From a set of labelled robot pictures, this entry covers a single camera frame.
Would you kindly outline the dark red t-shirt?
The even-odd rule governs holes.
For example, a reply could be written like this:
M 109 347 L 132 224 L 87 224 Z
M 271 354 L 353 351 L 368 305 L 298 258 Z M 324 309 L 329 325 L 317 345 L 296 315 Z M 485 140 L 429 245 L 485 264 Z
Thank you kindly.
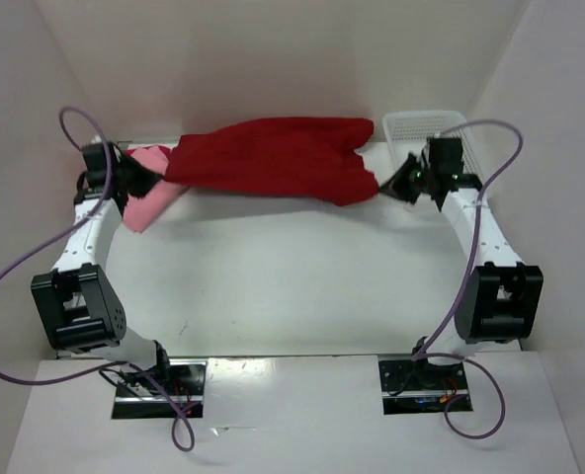
M 164 178 L 189 188 L 347 206 L 378 194 L 374 173 L 357 153 L 374 128 L 367 118 L 260 118 L 185 134 Z

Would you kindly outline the light pink t-shirt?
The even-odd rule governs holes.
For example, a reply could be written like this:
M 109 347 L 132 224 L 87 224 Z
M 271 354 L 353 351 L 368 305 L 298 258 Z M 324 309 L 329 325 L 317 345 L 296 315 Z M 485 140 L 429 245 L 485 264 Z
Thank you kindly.
M 161 175 L 144 197 L 128 195 L 123 223 L 132 232 L 144 232 L 185 191 L 185 188 L 164 180 L 171 148 L 163 145 L 137 147 L 126 152 L 149 171 Z

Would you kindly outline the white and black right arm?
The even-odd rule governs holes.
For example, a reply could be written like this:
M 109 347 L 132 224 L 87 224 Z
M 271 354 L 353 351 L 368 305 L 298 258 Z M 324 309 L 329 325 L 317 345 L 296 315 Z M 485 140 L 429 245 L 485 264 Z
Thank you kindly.
M 460 138 L 428 138 L 423 150 L 409 154 L 380 191 L 409 204 L 430 198 L 451 224 L 467 258 L 450 321 L 412 351 L 409 372 L 417 386 L 431 388 L 476 352 L 531 334 L 543 272 L 526 264 L 507 242 L 485 187 L 464 169 Z

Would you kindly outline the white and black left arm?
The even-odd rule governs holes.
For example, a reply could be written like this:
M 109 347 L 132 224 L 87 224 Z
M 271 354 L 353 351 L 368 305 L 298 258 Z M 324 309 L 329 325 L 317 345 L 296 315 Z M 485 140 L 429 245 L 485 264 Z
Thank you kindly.
M 32 296 L 53 349 L 120 362 L 129 383 L 163 394 L 174 380 L 169 357 L 160 343 L 128 326 L 105 273 L 128 196 L 144 196 L 160 177 L 114 144 L 86 145 L 82 156 L 86 170 L 76 185 L 74 230 L 51 270 L 33 277 Z

